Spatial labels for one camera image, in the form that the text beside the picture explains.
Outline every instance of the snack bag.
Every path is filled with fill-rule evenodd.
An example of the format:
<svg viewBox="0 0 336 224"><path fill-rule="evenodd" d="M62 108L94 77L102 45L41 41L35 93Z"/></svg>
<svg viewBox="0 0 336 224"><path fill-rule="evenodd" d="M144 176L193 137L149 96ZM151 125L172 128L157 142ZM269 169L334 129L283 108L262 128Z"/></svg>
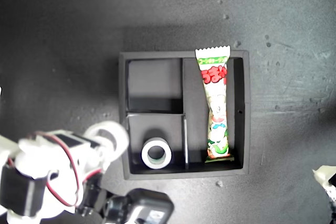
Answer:
<svg viewBox="0 0 336 224"><path fill-rule="evenodd" d="M209 106L207 162L233 160L229 153L226 120L226 62L230 46L196 50Z"/></svg>

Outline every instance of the red wire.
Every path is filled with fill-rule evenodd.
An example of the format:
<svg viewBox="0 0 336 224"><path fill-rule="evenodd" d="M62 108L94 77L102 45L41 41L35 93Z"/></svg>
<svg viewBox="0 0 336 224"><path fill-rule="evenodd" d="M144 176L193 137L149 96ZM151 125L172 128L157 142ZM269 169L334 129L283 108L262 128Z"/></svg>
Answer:
<svg viewBox="0 0 336 224"><path fill-rule="evenodd" d="M10 157L8 158L8 163L10 166L14 166L14 161Z"/></svg>
<svg viewBox="0 0 336 224"><path fill-rule="evenodd" d="M77 169L76 169L76 166L75 166L75 162L74 162L74 159L72 158L72 155L70 153L70 150L69 150L69 147L60 139L58 138L57 136L55 135L49 135L47 133L44 133L44 132L36 132L35 133L36 135L40 135L40 136L43 136L45 138L48 138L48 139L51 139L53 140L54 142L56 142L63 150L64 152L66 153L66 155L68 156L69 160L70 160L70 163L72 165L72 169L74 171L74 174L75 174L75 178L76 178L76 184L77 184L77 190L75 192L75 195L76 195L76 201L74 204L70 204L68 202L66 202L52 187L51 185L49 184L49 180L47 180L47 188L49 189L49 191L51 192L51 194L56 198L58 199L58 201L60 201L63 205L67 206L67 207L73 207L77 204L78 202L78 193L79 193L79 189L80 189L80 181L79 181L79 178L78 178L78 173L77 173Z"/></svg>
<svg viewBox="0 0 336 224"><path fill-rule="evenodd" d="M85 181L87 181L89 178L91 178L92 176L101 173L101 169L97 169L97 170L93 170L92 172L90 172L84 179L83 179L83 183Z"/></svg>

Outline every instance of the white tape roll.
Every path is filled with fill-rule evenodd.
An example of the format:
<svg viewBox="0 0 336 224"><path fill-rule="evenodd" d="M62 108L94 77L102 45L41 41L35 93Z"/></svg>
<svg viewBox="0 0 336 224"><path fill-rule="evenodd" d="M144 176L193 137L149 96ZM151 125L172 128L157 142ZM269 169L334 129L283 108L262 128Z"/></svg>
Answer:
<svg viewBox="0 0 336 224"><path fill-rule="evenodd" d="M148 151L150 148L154 146L159 146L163 148L164 154L161 158L155 159L149 156ZM166 140L160 137L153 137L153 138L148 139L143 145L141 157L145 165L148 166L149 168L161 169L167 166L172 160L172 151L170 150L169 145L166 142Z"/></svg>

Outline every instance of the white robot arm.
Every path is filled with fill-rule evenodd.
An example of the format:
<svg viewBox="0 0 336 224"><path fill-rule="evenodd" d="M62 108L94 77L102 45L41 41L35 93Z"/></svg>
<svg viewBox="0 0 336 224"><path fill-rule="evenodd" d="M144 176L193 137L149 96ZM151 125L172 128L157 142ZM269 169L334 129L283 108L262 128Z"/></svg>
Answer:
<svg viewBox="0 0 336 224"><path fill-rule="evenodd" d="M100 187L128 145L126 130L112 121L83 136L35 132L18 143L0 136L0 215L7 212L9 224L39 224L64 210L82 216L95 211L102 223L166 223L174 208L166 194L134 189L117 196Z"/></svg>

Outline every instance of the black tray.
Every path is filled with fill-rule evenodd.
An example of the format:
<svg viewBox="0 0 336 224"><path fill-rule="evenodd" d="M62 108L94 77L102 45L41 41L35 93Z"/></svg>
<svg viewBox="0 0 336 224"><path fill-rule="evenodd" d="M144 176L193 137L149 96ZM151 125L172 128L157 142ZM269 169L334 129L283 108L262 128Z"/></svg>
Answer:
<svg viewBox="0 0 336 224"><path fill-rule="evenodd" d="M248 52L232 51L227 68L228 141L235 160L204 163L209 109L195 52L121 53L119 115L130 134L130 147L122 156L125 179L248 173ZM143 143L156 136L164 138L172 150L172 161L163 169L150 169L141 159Z"/></svg>

